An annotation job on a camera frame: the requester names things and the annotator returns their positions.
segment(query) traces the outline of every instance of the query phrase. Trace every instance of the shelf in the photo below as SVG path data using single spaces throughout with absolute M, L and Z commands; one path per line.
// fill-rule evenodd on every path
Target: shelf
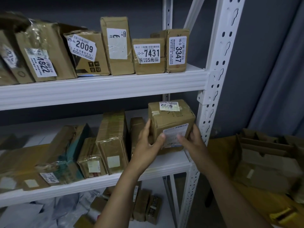
M 0 110 L 205 90 L 209 73 L 185 72 L 94 76 L 0 87 Z
M 174 227 L 174 221 L 172 218 L 172 213 L 170 210 L 170 205 L 168 201 L 168 196 L 166 194 L 166 189 L 164 186 L 164 181 L 162 177 L 157 177 L 149 180 L 142 181 L 142 189 L 152 190 L 152 195 L 157 195 L 162 198 L 162 206 L 157 219 L 157 225 L 153 225 L 149 222 L 138 222 L 130 221 L 129 228 L 167 228 Z M 90 209 L 88 215 L 93 219 L 97 220 L 97 216 L 100 212 Z
M 128 127 L 130 126 L 129 123 L 132 117 L 144 117 L 145 120 L 147 120 L 148 110 L 143 109 L 126 111 Z M 64 125 L 84 124 L 87 122 L 93 130 L 93 133 L 97 135 L 101 119 L 102 115 L 90 115 L 84 117 L 2 126 L 0 127 L 0 135 L 14 133 L 20 139 L 26 138 L 24 146 L 48 144 Z M 189 162 L 184 151 L 159 155 L 150 165 L 150 167 L 142 174 L 140 180 L 186 172 L 189 170 L 191 165 L 192 164 Z M 119 177 L 120 173 L 89 178 L 67 185 L 52 186 L 39 190 L 15 190 L 6 192 L 0 194 L 0 207 L 113 186 L 116 184 Z

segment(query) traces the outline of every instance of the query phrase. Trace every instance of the gray curtain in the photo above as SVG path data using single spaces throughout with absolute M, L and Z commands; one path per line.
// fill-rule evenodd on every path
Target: gray curtain
M 304 0 L 299 5 L 248 128 L 270 136 L 296 135 L 304 138 Z

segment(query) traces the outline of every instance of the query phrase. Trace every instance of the forearm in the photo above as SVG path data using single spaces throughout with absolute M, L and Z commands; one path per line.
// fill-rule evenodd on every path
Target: forearm
M 121 174 L 116 187 L 94 228 L 127 228 L 135 185 L 140 174 L 128 165 Z
M 228 228 L 272 227 L 237 191 L 213 161 L 208 162 L 205 175 Z

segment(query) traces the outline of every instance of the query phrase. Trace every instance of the yellow table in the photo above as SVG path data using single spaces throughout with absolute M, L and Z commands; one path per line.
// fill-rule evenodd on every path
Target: yellow table
M 218 165 L 218 167 L 231 179 L 229 172 L 228 157 L 234 150 L 236 145 L 236 136 L 225 138 L 210 139 L 208 142 L 208 150 Z M 304 207 L 291 200 L 286 195 L 271 193 L 253 187 L 247 187 L 243 184 L 232 182 L 233 185 L 241 192 L 241 194 L 252 204 L 256 210 L 264 216 L 270 223 L 286 227 L 298 228 L 304 227 Z M 298 210 L 298 216 L 285 224 L 279 224 L 271 221 L 269 214 L 278 213 L 285 210 L 287 207 L 295 207 Z

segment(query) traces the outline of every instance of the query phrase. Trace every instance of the right hand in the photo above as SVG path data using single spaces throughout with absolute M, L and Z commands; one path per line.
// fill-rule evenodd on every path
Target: right hand
M 188 150 L 199 172 L 204 174 L 208 163 L 211 162 L 211 157 L 208 154 L 207 147 L 202 140 L 201 133 L 197 125 L 193 125 L 193 131 L 190 132 L 189 140 L 182 135 L 177 135 L 177 138 L 179 142 Z

